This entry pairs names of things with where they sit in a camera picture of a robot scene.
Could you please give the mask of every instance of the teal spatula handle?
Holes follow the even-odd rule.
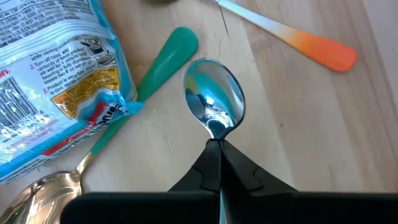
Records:
[[[175,29],[138,85],[138,101],[146,101],[192,57],[197,49],[198,39],[192,30],[186,27]],[[110,124],[90,152],[97,154],[128,119],[129,117],[125,116]]]

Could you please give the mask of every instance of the orange and white utensil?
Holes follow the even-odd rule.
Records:
[[[356,52],[351,47],[273,21],[228,0],[210,1],[253,22],[330,70],[346,72],[355,64]]]

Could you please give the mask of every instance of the food package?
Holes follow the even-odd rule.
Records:
[[[99,0],[0,0],[0,184],[142,103]]]

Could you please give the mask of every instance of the yellow label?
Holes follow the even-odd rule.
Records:
[[[77,114],[79,104],[90,99],[97,90],[119,89],[119,72],[116,66],[97,70],[82,79],[78,84],[53,97],[51,101],[69,119]]]

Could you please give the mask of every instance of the spoon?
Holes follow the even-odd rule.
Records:
[[[224,138],[242,123],[246,111],[244,94],[234,75],[216,60],[202,58],[188,67],[183,86],[190,111],[211,136],[202,155],[212,150],[221,151],[227,150],[226,147],[233,147],[230,144],[223,144]],[[211,185],[201,185],[201,187],[210,190],[217,188]],[[225,223],[222,195],[220,197],[220,223]]]
[[[270,32],[286,44],[332,71],[347,72],[355,64],[356,52],[351,47],[273,21],[228,0],[210,1]]]
[[[195,53],[197,47],[197,37],[190,29],[175,29],[137,87],[138,101],[148,99]],[[0,224],[60,223],[65,205],[83,193],[81,176],[85,168],[127,119],[123,117],[111,124],[73,172],[50,174],[23,190],[0,217]]]

